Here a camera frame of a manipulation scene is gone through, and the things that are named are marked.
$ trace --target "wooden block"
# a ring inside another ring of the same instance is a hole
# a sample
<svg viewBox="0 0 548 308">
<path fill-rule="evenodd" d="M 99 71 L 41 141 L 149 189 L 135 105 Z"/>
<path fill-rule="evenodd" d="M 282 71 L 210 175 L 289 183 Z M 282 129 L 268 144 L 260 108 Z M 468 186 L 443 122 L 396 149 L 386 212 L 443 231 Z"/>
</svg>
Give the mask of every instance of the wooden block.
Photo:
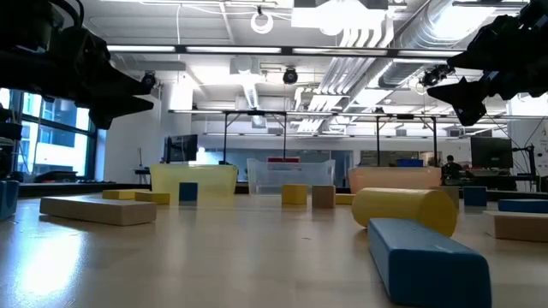
<svg viewBox="0 0 548 308">
<path fill-rule="evenodd" d="M 450 186 L 440 186 L 440 187 L 430 187 L 430 189 L 439 190 L 446 192 L 449 195 L 449 198 L 455 204 L 455 208 L 459 210 L 459 187 L 450 187 Z"/>
<path fill-rule="evenodd" d="M 332 209 L 335 207 L 335 187 L 332 185 L 312 186 L 313 209 Z"/>
<path fill-rule="evenodd" d="M 308 185 L 283 185 L 282 204 L 307 205 Z"/>
<path fill-rule="evenodd" d="M 156 220 L 156 205 L 149 202 L 108 200 L 89 196 L 48 197 L 40 200 L 40 213 L 129 226 Z"/>
<path fill-rule="evenodd" d="M 135 201 L 147 201 L 155 204 L 169 204 L 170 195 L 167 192 L 136 192 Z"/>
<path fill-rule="evenodd" d="M 335 195 L 335 204 L 352 205 L 354 196 L 352 193 L 338 193 Z"/>
<path fill-rule="evenodd" d="M 485 231 L 496 239 L 548 242 L 548 214 L 484 210 Z"/>
<path fill-rule="evenodd" d="M 135 200 L 136 192 L 149 192 L 147 189 L 104 190 L 103 198 L 111 200 Z"/>
</svg>

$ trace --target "glass window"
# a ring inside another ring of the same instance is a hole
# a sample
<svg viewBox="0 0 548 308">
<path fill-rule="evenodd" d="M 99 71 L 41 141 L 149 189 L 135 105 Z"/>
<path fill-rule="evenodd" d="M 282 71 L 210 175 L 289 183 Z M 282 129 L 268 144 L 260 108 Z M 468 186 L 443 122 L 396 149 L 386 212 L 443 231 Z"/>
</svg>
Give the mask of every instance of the glass window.
<svg viewBox="0 0 548 308">
<path fill-rule="evenodd" d="M 36 175 L 55 170 L 77 171 L 80 176 L 86 173 L 86 135 L 44 125 L 39 129 L 38 123 L 29 121 L 22 125 L 28 135 L 21 139 L 19 171 L 32 173 L 34 169 Z"/>
<path fill-rule="evenodd" d="M 10 101 L 9 90 L 0 88 L 0 104 L 2 104 L 2 107 L 9 109 Z"/>
<path fill-rule="evenodd" d="M 89 129 L 89 110 L 77 108 L 73 101 L 66 99 L 56 99 L 49 103 L 42 100 L 38 94 L 25 93 L 23 95 L 23 114 L 38 117 L 41 103 L 44 103 L 42 119 L 79 129 Z"/>
</svg>

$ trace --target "blue foam block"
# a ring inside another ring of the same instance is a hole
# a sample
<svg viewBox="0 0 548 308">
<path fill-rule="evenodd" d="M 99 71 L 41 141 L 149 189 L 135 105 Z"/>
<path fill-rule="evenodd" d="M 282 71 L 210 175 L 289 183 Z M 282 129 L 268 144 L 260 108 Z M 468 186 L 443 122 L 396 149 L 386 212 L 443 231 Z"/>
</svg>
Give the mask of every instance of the blue foam block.
<svg viewBox="0 0 548 308">
<path fill-rule="evenodd" d="M 498 210 L 523 213 L 548 213 L 548 200 L 503 199 L 498 201 Z"/>
<path fill-rule="evenodd" d="M 487 206 L 487 187 L 463 187 L 465 206 Z"/>
<path fill-rule="evenodd" d="M 179 201 L 197 201 L 198 183 L 179 183 Z"/>
<path fill-rule="evenodd" d="M 0 181 L 0 220 L 13 216 L 19 197 L 19 182 Z"/>
<path fill-rule="evenodd" d="M 392 302 L 443 308 L 491 307 L 486 260 L 416 221 L 373 218 L 369 249 Z"/>
</svg>

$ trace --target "desk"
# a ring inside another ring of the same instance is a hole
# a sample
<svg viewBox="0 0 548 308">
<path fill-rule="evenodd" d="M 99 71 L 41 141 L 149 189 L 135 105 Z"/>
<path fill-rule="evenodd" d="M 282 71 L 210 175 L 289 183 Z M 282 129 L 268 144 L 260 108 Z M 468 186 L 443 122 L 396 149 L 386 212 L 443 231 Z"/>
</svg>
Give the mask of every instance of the desk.
<svg viewBox="0 0 548 308">
<path fill-rule="evenodd" d="M 150 169 L 134 169 L 134 172 L 139 176 L 139 184 L 148 184 L 146 176 L 151 174 Z"/>
</svg>

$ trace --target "yellow block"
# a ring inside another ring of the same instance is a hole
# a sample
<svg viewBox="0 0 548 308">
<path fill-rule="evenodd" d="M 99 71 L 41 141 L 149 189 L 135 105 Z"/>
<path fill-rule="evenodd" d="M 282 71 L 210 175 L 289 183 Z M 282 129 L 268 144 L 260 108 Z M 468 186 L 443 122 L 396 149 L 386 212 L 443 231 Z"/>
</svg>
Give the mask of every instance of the yellow block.
<svg viewBox="0 0 548 308">
<path fill-rule="evenodd" d="M 148 192 L 146 189 L 104 190 L 103 198 L 111 200 L 134 200 L 136 192 Z"/>
<path fill-rule="evenodd" d="M 283 185 L 282 204 L 307 205 L 308 185 Z"/>
<path fill-rule="evenodd" d="M 426 189 L 364 188 L 354 197 L 352 215 L 367 227 L 370 218 L 415 219 L 451 236 L 456 227 L 456 209 L 445 192 Z"/>
<path fill-rule="evenodd" d="M 335 195 L 335 204 L 352 205 L 354 196 L 352 193 L 338 193 Z"/>
<path fill-rule="evenodd" d="M 169 204 L 170 195 L 166 192 L 136 192 L 135 201 L 148 201 L 155 204 Z"/>
</svg>

